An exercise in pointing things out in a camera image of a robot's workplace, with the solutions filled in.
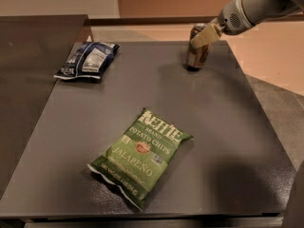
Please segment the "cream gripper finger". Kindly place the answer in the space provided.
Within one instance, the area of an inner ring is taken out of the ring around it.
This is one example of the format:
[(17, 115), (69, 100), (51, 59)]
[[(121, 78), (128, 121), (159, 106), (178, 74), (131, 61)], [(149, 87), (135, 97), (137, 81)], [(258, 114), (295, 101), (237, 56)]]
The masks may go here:
[(193, 48), (201, 48), (210, 45), (220, 39), (222, 35), (221, 28), (214, 24), (196, 24), (194, 29), (197, 34), (190, 40)]

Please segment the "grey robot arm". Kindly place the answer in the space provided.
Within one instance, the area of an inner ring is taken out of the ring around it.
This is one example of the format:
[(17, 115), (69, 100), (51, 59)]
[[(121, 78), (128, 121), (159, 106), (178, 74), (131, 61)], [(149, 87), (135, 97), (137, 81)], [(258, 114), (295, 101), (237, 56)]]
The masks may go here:
[(190, 40), (192, 48), (216, 42), (222, 34), (239, 35), (263, 21), (304, 10), (304, 0), (232, 0)]

